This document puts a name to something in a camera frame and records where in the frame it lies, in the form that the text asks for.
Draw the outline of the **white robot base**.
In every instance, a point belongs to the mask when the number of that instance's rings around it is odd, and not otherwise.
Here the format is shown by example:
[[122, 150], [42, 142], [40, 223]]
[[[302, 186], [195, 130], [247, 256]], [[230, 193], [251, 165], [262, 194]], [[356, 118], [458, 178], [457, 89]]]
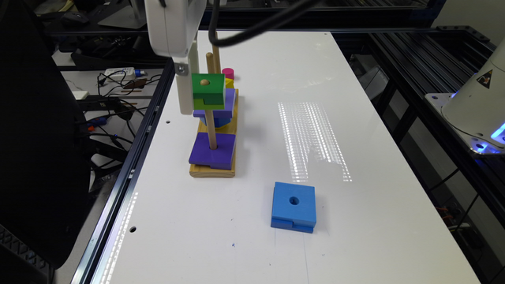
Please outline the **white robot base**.
[[458, 91], [425, 98], [471, 152], [504, 153], [504, 43]]

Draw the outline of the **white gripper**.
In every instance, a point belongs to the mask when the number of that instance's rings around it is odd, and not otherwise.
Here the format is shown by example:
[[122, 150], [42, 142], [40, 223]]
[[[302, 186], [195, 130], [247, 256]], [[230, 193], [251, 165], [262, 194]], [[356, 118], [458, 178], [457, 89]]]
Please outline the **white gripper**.
[[180, 111], [190, 115], [193, 113], [192, 75], [200, 72], [194, 38], [207, 1], [145, 0], [144, 4], [151, 47], [157, 55], [174, 58]]

